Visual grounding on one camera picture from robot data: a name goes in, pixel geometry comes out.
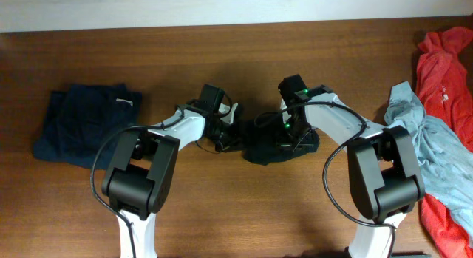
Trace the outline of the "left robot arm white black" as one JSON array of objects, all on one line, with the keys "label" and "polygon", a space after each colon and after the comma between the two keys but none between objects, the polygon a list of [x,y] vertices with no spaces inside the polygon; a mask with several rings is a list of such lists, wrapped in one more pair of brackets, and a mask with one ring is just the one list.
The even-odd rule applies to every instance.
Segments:
[{"label": "left robot arm white black", "polygon": [[121,257],[155,257],[157,213],[169,195],[180,150],[201,138],[224,150],[242,114],[242,106],[224,90],[206,84],[200,96],[176,107],[175,113],[154,125],[131,125],[109,136],[103,151],[117,142],[95,198],[118,219]]}]

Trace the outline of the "black t-shirt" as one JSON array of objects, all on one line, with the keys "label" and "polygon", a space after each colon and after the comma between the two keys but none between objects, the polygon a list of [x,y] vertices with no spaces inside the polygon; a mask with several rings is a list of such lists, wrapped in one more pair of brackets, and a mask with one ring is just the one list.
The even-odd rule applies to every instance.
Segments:
[{"label": "black t-shirt", "polygon": [[262,128],[253,120],[242,125],[242,157],[254,164],[267,166],[270,163],[282,163],[303,155],[317,152],[320,139],[315,130],[309,129],[295,136],[281,118]]}]

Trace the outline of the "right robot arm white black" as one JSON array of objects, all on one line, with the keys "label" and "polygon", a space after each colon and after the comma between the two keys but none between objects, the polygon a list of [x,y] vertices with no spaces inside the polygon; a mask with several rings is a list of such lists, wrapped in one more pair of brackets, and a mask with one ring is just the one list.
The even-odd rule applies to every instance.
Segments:
[{"label": "right robot arm white black", "polygon": [[277,116],[292,135],[318,129],[338,145],[324,164],[324,186],[328,185],[333,158],[340,151],[347,153],[350,194],[361,216],[355,218],[336,206],[357,225],[344,257],[392,257],[398,226],[425,195],[405,126],[373,123],[343,103],[329,87],[307,87],[300,75],[284,78],[278,90],[282,102]]}]

